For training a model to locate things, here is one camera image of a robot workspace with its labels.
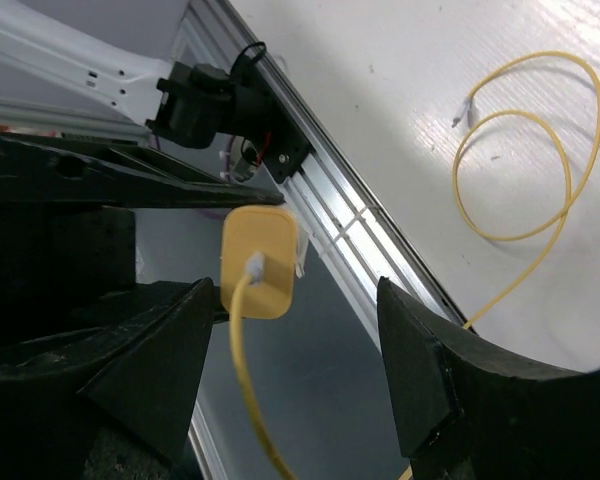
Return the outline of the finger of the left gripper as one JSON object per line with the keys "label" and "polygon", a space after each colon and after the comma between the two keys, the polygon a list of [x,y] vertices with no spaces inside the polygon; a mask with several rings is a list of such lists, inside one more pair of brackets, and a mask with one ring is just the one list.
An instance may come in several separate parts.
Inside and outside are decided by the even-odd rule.
{"label": "finger of the left gripper", "polygon": [[0,133],[0,203],[126,208],[278,206],[279,192],[222,182],[151,149]]}
{"label": "finger of the left gripper", "polygon": [[77,330],[74,309],[135,284],[132,211],[0,208],[0,347]]}

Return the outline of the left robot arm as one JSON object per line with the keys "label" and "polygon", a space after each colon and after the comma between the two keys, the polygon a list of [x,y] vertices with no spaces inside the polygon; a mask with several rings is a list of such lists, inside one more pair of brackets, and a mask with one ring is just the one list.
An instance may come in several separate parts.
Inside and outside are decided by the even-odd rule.
{"label": "left robot arm", "polygon": [[[17,1],[0,1],[0,62],[189,148],[255,136],[272,110],[240,68],[136,55]],[[134,288],[136,209],[281,203],[140,146],[0,133],[0,348],[74,331],[76,309]]]}

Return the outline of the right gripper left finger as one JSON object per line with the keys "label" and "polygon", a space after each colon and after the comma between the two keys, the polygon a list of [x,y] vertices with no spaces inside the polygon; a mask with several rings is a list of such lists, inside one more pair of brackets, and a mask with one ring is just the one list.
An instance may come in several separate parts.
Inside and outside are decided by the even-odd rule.
{"label": "right gripper left finger", "polygon": [[187,440],[214,286],[156,282],[0,345],[0,479],[166,479]]}

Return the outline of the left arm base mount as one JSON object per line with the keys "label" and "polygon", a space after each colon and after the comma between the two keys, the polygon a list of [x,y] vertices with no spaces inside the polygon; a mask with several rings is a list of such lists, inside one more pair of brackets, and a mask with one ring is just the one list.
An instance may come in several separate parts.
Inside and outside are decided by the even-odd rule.
{"label": "left arm base mount", "polygon": [[266,169],[277,184],[297,172],[311,152],[311,144],[294,126],[283,125],[257,142],[234,137],[226,157],[230,181],[245,183]]}

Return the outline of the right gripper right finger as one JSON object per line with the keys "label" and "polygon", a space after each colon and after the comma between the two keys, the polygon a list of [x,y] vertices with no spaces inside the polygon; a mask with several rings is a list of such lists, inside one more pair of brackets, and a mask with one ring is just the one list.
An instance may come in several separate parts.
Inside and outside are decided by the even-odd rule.
{"label": "right gripper right finger", "polygon": [[600,479],[600,369],[505,350],[377,285],[401,454],[417,479]]}

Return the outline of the yellow plug adapter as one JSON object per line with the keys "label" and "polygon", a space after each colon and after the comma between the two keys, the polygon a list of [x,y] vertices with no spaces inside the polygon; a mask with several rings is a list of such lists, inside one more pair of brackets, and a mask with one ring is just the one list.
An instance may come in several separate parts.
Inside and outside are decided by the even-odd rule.
{"label": "yellow plug adapter", "polygon": [[298,227],[283,207],[237,208],[223,225],[220,298],[231,308],[236,288],[246,281],[241,314],[272,320],[284,315],[293,297]]}

